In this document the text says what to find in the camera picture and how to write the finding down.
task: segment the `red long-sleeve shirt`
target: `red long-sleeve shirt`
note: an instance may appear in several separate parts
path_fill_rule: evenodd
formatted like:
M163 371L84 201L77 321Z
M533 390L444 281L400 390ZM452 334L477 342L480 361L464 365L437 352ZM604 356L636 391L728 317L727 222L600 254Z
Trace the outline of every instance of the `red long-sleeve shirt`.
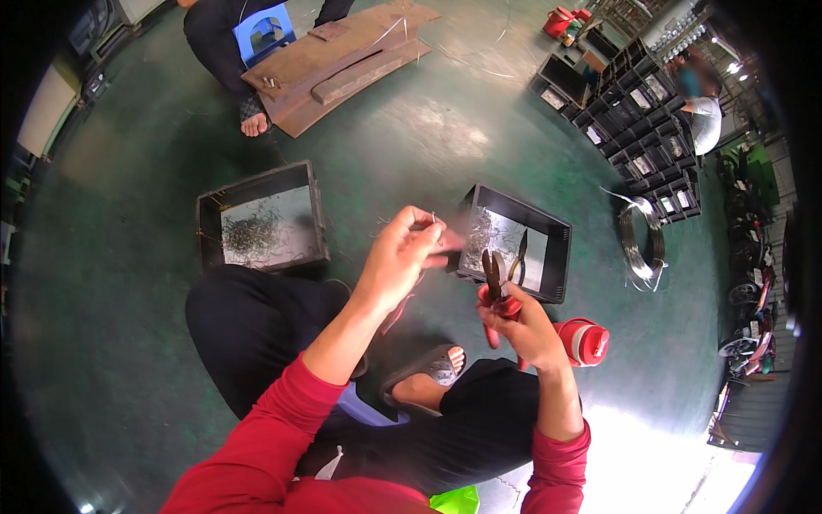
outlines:
M162 512L432 512L421 493L383 480L293 481L297 462L343 389L315 377L300 356L263 393L225 445L182 476ZM523 513L580 509L590 441L587 422L585 432L570 442L534 430L533 476Z

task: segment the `white shirt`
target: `white shirt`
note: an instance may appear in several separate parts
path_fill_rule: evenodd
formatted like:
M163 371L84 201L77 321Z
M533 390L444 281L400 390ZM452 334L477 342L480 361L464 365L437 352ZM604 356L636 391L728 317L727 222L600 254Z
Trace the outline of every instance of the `white shirt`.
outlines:
M691 102L694 105L694 118L690 124L690 134L694 137L694 150L697 155L705 155L717 145L722 133L719 98L700 96Z

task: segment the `black slide sandal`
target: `black slide sandal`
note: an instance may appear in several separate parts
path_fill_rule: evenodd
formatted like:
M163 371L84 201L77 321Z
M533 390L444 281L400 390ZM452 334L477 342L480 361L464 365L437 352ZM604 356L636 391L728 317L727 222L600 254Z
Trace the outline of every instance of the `black slide sandal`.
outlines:
M468 355L463 349L463 355L465 355L463 367L460 369L459 374L455 372L454 364L448 356L448 350L455 348L456 346L459 345L439 345L436 348L429 350L412 364L393 372L380 385L378 398L382 399L387 405L390 405L396 409L406 410L411 408L414 410L424 411L427 414L440 415L433 410L426 409L419 405L401 404L394 400L391 392L393 391L395 385L417 373L425 373L429 377L433 378L434 382L440 384L441 386L454 385L454 382L456 382L457 379L465 373L465 369L468 367Z

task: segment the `wire cutters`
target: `wire cutters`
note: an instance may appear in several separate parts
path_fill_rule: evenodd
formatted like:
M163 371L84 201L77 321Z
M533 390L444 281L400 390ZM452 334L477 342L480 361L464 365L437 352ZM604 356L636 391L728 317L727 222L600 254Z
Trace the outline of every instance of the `wire cutters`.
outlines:
M528 229L525 229L525 232L522 234L522 239L520 240L520 250L517 253L516 259L514 262L511 263L511 269L508 271L508 281L511 282L514 280L514 272L516 271L516 267L520 267L520 279L517 280L517 285L522 285L525 281L525 252L528 250Z
M480 286L477 296L479 302L490 308L497 316L517 321L520 319L520 309L522 302L513 296L508 295L508 280L506 273L506 263L499 252L483 250L483 270L487 284ZM500 334L483 324L485 336L488 344L496 350L500 347Z

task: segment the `green plastic bag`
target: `green plastic bag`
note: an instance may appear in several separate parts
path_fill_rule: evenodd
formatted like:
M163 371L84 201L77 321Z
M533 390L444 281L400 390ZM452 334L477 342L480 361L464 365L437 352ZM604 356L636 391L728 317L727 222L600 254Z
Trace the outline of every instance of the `green plastic bag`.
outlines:
M479 510L477 486L469 485L462 489L432 496L428 506L442 514L477 514Z

